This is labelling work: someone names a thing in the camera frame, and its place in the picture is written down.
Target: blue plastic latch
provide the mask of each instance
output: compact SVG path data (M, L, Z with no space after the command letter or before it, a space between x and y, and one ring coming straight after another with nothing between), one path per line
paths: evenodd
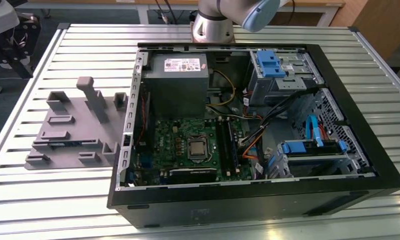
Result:
M338 144L339 144L339 146L340 146L342 152L346 153L346 152L347 152L347 143L346 143L343 140L340 140L340 141L338 142Z
M274 51L258 51L258 63L264 78L284 78L287 73L280 68L280 60Z
M302 141L291 141L291 142L287 142L286 144L288 146L291 154L307 153L304 143Z
M275 160L276 160L276 156L274 155L272 158L271 158L270 161L268 161L267 168L270 168L270 167L272 166Z
M287 145L286 143L282 144L282 149L283 149L283 153L284 153L284 154L287 154L287 153L291 152L291 151L290 151L290 147L288 147L288 145Z
M319 130L319 121L315 115L310 115L307 117L307 122L306 122L306 138L311 139L312 137L318 142L318 146L323 147L323 141L322 141L320 130Z

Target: slotted aluminum worktable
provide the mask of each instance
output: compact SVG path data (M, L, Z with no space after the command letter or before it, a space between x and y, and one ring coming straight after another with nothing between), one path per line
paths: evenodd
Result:
M356 239L400 238L400 191L331 216L138 230L107 209L112 169L24 169L51 91L82 96L79 76L92 76L104 96L128 92L139 42L190 42L190 26L86 25L59 29L0 134L0 240ZM235 28L238 43L320 44L400 172L400 80L347 28Z

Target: cpu socket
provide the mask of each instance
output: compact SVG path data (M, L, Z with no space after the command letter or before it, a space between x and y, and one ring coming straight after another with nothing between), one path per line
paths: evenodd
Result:
M188 140L188 159L199 164L208 159L208 138L206 136L190 136Z

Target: green circuit board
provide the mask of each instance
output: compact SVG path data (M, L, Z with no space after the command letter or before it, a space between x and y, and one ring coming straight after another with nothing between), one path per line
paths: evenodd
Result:
M251 180L250 165L240 165L239 172L230 176L222 173L215 121L215 119L158 120L155 124L152 168L214 168L218 169L218 182ZM239 119L231 121L231 128L235 138L244 137ZM206 139L207 159L200 161L191 159L191 139Z

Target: motherboard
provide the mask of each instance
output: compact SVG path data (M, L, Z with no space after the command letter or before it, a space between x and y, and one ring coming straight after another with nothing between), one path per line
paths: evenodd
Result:
M143 181L147 185L166 185L206 182L206 179L251 180L251 164L239 162L236 143L243 137L239 119L158 120L154 153L139 156Z

